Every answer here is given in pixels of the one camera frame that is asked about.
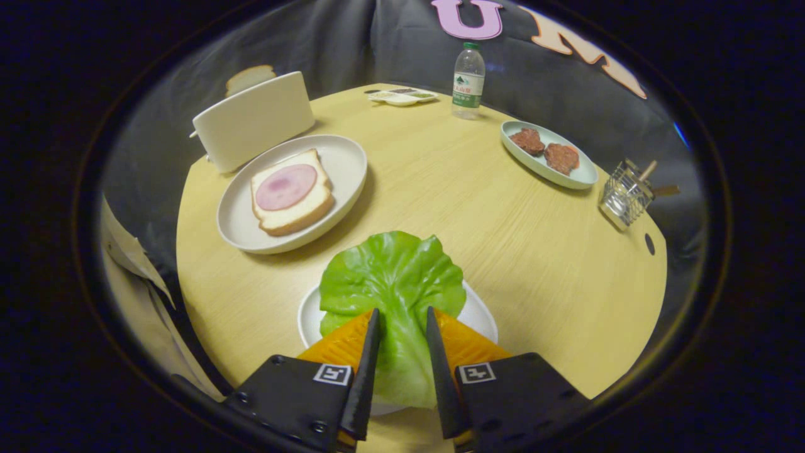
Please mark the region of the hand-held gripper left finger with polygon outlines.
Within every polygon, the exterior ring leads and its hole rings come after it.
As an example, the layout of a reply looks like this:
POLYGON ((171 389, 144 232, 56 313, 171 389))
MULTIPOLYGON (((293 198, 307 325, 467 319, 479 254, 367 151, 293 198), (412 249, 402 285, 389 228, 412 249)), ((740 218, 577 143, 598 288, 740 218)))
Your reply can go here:
POLYGON ((296 448, 354 452, 370 419, 380 318, 356 316, 314 344, 312 359, 270 356, 224 405, 296 448))

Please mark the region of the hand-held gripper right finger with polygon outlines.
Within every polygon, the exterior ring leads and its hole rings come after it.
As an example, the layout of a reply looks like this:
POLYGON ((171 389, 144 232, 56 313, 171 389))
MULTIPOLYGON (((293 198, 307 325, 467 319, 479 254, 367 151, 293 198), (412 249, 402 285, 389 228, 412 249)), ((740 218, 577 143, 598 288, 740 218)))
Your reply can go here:
POLYGON ((537 353, 506 352, 434 307, 426 341, 441 430, 457 452, 555 450, 554 436, 592 404, 537 353))

